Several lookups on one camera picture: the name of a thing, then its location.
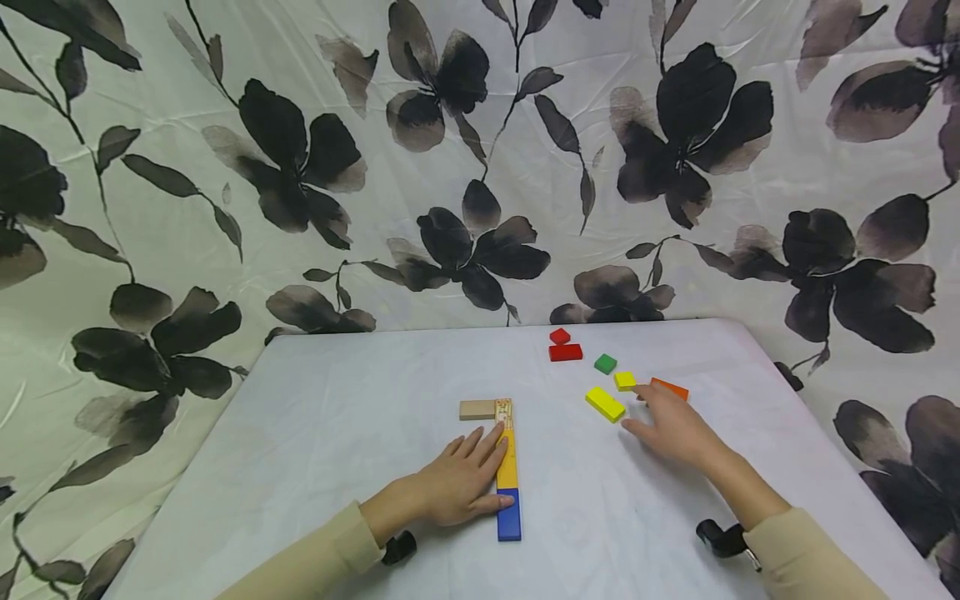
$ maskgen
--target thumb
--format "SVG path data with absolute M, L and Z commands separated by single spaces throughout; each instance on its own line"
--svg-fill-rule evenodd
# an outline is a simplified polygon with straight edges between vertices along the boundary
M 512 496 L 491 493 L 473 500 L 470 504 L 470 513 L 474 516 L 488 515 L 513 505 L 514 499 Z

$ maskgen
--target sleeve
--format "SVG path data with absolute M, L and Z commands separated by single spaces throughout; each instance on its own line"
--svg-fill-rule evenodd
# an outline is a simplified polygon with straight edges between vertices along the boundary
M 354 501 L 323 527 L 257 567 L 217 600 L 315 600 L 383 557 Z
M 744 540 L 774 600 L 887 598 L 803 509 L 765 519 Z

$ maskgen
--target blue segment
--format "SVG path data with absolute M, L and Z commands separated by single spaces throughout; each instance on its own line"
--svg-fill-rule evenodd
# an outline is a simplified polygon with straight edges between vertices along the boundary
M 514 497 L 514 505 L 496 514 L 496 536 L 500 541 L 520 541 L 520 491 L 517 488 L 496 491 Z

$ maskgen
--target white table surface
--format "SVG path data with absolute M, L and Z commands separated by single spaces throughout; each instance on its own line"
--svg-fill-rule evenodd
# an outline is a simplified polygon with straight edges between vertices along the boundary
M 734 523 L 707 482 L 640 448 L 584 400 L 597 385 L 632 397 L 593 368 L 602 352 L 637 381 L 690 390 L 717 432 L 891 598 L 948 598 L 741 325 L 573 325 L 585 359 L 564 363 L 547 358 L 552 329 L 276 339 L 107 598 L 213 598 L 469 432 L 477 422 L 458 421 L 460 400 L 496 397 L 514 400 L 523 541 L 498 542 L 493 518 L 417 527 L 412 560 L 377 565 L 336 597 L 763 598 L 744 557 L 718 561 L 696 539 L 702 519 Z

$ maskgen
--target floral backdrop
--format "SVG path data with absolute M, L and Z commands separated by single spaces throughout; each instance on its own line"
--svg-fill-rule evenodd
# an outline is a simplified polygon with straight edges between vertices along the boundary
M 100 598 L 275 336 L 694 317 L 960 598 L 957 11 L 0 0 L 0 600 Z

